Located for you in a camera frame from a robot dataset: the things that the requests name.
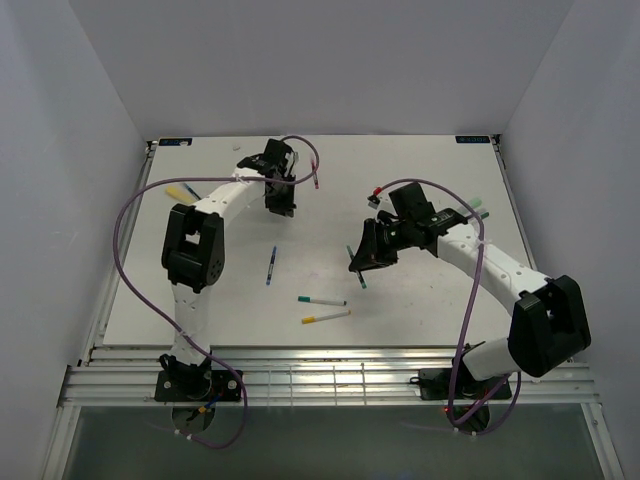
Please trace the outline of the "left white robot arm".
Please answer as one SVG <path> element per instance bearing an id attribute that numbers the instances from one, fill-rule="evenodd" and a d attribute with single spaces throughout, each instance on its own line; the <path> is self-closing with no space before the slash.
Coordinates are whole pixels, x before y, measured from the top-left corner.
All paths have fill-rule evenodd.
<path id="1" fill-rule="evenodd" d="M 180 331 L 160 364 L 171 385 L 186 397 L 199 400 L 212 387 L 211 360 L 206 345 L 213 285 L 225 265 L 225 228 L 254 201 L 277 215 L 294 215 L 294 168 L 298 154 L 257 154 L 241 160 L 230 182 L 191 205 L 171 209 L 162 266 L 174 296 L 175 322 Z"/>

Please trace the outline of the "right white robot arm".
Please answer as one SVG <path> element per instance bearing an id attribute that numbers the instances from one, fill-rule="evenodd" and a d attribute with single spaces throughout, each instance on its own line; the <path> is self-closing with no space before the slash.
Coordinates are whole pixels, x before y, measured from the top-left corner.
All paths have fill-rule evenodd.
<path id="1" fill-rule="evenodd" d="M 524 372 L 540 378 L 592 342 L 583 296 L 567 275 L 551 278 L 487 244 L 477 228 L 445 209 L 423 221 L 386 212 L 363 224 L 352 272 L 392 266 L 401 250 L 418 248 L 458 268 L 473 288 L 490 293 L 511 317 L 508 334 L 464 348 L 451 375 L 454 390 L 474 397 L 488 380 Z"/>

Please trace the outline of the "red pen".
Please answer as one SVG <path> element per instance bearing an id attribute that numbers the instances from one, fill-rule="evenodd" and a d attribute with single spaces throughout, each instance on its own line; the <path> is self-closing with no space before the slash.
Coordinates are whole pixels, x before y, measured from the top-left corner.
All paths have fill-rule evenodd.
<path id="1" fill-rule="evenodd" d="M 312 181 L 313 181 L 314 189 L 319 190 L 320 185 L 319 185 L 319 177 L 317 173 L 319 165 L 315 155 L 313 154 L 310 156 L 310 164 L 312 169 Z"/>

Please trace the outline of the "green pen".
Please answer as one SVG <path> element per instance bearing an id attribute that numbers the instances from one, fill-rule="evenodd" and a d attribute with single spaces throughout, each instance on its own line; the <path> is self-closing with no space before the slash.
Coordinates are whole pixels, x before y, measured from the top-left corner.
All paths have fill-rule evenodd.
<path id="1" fill-rule="evenodd" d="M 347 252 L 348 252 L 348 255 L 349 255 L 350 260 L 354 260 L 354 258 L 355 258 L 355 254 L 354 254 L 354 252 L 353 252 L 353 250 L 352 250 L 351 246 L 350 246 L 350 245 L 346 245 L 346 250 L 347 250 Z M 352 273 L 354 273 L 354 274 L 356 275 L 356 277 L 357 277 L 357 279 L 358 279 L 358 281 L 359 281 L 359 283 L 360 283 L 361 288 L 362 288 L 363 290 L 364 290 L 364 289 L 367 289 L 367 283 L 366 283 L 366 281 L 365 281 L 365 279 L 364 279 L 364 277 L 363 277 L 362 273 L 361 273 L 360 271 L 355 271 L 355 272 L 352 272 Z"/>

